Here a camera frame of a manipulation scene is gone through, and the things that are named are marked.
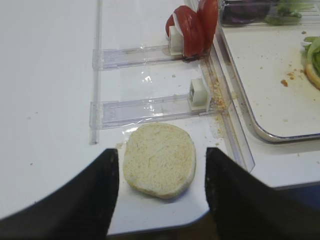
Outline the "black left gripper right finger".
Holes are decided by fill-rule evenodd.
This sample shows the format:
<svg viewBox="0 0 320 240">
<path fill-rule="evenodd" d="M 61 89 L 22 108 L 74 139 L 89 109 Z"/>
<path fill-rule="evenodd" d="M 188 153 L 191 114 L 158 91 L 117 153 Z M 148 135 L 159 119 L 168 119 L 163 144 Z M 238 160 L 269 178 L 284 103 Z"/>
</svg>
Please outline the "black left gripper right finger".
<svg viewBox="0 0 320 240">
<path fill-rule="evenodd" d="M 219 148 L 206 150 L 206 200 L 221 240 L 318 240 L 320 211 L 275 190 Z"/>
</svg>

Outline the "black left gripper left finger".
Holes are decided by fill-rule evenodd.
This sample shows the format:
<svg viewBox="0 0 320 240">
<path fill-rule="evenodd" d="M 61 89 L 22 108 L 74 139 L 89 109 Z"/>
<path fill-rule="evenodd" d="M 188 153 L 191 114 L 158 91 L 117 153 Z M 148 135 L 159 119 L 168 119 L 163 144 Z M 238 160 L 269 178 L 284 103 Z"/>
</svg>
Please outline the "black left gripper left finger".
<svg viewBox="0 0 320 240">
<path fill-rule="evenodd" d="M 119 193 L 119 158 L 104 150 L 64 186 L 0 221 L 2 240 L 105 240 Z"/>
</svg>

